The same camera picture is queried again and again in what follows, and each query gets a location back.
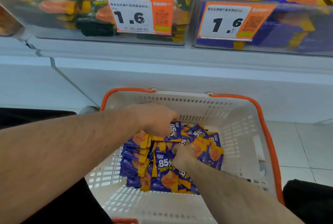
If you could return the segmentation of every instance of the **price label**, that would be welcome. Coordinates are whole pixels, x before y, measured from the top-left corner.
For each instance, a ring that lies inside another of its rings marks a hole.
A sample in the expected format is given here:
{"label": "price label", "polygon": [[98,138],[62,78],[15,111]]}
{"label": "price label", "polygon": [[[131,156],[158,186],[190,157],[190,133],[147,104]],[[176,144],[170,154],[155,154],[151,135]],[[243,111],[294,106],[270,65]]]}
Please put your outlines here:
{"label": "price label", "polygon": [[108,0],[118,32],[171,35],[173,0]]}
{"label": "price label", "polygon": [[252,41],[275,5],[253,3],[206,3],[199,38]]}

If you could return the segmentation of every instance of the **qr code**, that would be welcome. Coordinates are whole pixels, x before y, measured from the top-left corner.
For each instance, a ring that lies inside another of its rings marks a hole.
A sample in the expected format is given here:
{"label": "qr code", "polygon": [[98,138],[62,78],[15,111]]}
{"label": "qr code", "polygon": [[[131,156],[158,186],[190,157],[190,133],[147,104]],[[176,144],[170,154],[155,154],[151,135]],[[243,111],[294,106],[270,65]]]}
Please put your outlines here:
{"label": "qr code", "polygon": [[245,23],[243,31],[255,32],[256,28],[263,19],[264,18],[262,16],[251,16],[249,20]]}
{"label": "qr code", "polygon": [[156,23],[158,24],[168,24],[168,19],[169,19],[169,13],[160,11],[160,12],[155,12],[156,16]]}

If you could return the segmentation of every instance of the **forearm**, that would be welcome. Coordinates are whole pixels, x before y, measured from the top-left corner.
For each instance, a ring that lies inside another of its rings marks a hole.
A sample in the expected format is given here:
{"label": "forearm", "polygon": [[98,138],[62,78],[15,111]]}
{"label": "forearm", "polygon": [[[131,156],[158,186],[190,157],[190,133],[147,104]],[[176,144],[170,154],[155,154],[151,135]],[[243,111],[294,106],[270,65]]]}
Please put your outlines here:
{"label": "forearm", "polygon": [[189,176],[219,224],[303,223],[272,194],[243,179],[198,160],[192,160],[187,167]]}
{"label": "forearm", "polygon": [[0,223],[19,223],[141,130],[129,109],[0,130]]}

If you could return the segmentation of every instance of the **person's left arm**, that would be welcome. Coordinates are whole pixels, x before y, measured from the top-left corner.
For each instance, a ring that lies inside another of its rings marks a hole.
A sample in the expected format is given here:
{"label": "person's left arm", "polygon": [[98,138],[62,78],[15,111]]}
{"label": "person's left arm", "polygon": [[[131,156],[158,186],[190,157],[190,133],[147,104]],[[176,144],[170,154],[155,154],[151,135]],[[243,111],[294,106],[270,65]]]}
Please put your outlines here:
{"label": "person's left arm", "polygon": [[177,113],[157,104],[0,130],[0,223],[20,223],[140,130],[164,137]]}

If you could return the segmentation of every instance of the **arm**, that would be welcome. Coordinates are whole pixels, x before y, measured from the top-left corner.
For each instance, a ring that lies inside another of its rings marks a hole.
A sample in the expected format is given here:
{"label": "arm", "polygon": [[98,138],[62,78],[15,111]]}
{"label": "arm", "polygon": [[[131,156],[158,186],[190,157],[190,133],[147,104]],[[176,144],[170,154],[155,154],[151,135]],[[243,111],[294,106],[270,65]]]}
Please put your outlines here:
{"label": "arm", "polygon": [[173,165],[189,174],[219,224],[304,224],[271,193],[197,160],[190,144],[173,152]]}
{"label": "arm", "polygon": [[138,131],[166,136],[177,114],[157,104],[0,130],[0,223],[20,223],[58,197]]}

